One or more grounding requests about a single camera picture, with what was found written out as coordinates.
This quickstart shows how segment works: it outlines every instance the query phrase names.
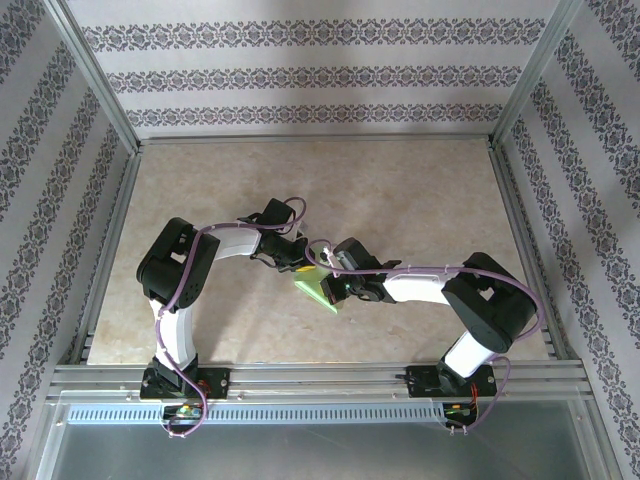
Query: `damask patterned wall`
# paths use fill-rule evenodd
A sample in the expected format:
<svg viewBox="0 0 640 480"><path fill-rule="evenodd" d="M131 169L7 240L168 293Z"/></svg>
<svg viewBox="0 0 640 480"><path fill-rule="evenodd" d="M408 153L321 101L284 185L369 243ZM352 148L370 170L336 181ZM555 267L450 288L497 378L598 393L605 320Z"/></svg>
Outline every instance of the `damask patterned wall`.
<svg viewBox="0 0 640 480"><path fill-rule="evenodd" d="M0 479L20 478L128 153L38 0L0 0Z"/></svg>
<svg viewBox="0 0 640 480"><path fill-rule="evenodd" d="M505 144L547 288L625 478L640 478L638 7L582 5Z"/></svg>
<svg viewBox="0 0 640 480"><path fill-rule="evenodd" d="M70 0L141 138L489 133L557 0Z"/></svg>

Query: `beige floor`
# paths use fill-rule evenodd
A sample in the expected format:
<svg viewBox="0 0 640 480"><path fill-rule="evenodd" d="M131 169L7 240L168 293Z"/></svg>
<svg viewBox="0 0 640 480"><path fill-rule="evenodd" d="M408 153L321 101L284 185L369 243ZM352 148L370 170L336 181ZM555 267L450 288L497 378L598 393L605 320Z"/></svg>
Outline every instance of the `beige floor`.
<svg viewBox="0 0 640 480"><path fill-rule="evenodd" d="M474 251L522 269L484 142L324 142L147 147L93 341L91 364L147 363L153 317L138 263L167 220L196 225L262 211L271 197L307 199L311 238L358 238L381 261L442 265ZM463 331L449 307L351 299L333 315L290 274L217 262L196 303L201 361L351 362L438 359ZM512 349L544 359L538 334Z"/></svg>

